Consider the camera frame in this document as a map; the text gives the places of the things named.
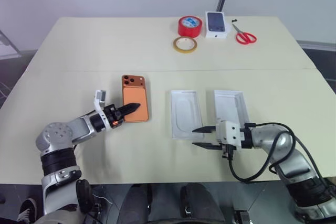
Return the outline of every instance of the red scissors handle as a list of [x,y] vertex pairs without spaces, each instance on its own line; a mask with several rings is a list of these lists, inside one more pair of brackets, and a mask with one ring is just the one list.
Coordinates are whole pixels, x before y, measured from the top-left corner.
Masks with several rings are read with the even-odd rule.
[[257,41],[257,37],[249,33],[237,33],[236,40],[243,45],[254,43]]

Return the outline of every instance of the yellow tape roll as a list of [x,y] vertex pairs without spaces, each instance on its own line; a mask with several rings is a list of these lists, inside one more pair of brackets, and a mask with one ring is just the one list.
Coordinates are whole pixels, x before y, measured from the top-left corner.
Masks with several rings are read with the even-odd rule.
[[195,51],[197,42],[193,38],[181,36],[174,40],[173,46],[176,51],[187,54],[189,52]]

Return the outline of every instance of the scissors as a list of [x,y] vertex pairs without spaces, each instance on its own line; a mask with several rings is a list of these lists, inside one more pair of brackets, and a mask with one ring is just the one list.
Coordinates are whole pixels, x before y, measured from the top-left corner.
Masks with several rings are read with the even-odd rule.
[[254,43],[257,41],[257,37],[254,36],[253,34],[249,34],[246,33],[244,31],[241,31],[238,27],[236,27],[234,24],[232,24],[233,27],[236,29],[237,31],[237,35],[236,35],[236,40],[243,45],[247,45],[250,43]]

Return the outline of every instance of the white box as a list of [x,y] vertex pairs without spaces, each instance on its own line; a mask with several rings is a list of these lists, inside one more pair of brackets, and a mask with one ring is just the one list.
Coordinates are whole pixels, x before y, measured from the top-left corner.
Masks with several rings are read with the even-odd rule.
[[205,12],[206,38],[225,39],[231,26],[225,22],[223,12]]

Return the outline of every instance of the person's leg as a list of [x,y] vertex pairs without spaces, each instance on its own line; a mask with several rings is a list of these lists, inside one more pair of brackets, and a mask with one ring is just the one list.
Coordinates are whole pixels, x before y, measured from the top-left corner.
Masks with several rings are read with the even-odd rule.
[[36,202],[33,199],[26,199],[25,201],[23,201],[20,207],[19,215],[17,217],[17,222],[31,224],[36,221],[36,217]]
[[212,195],[199,183],[189,183],[185,187],[190,215],[197,219],[224,221],[224,215]]
[[31,224],[36,221],[36,202],[33,199],[26,199],[20,207],[17,220],[0,218],[1,224]]
[[133,185],[122,203],[117,224],[144,224],[148,221],[149,185]]

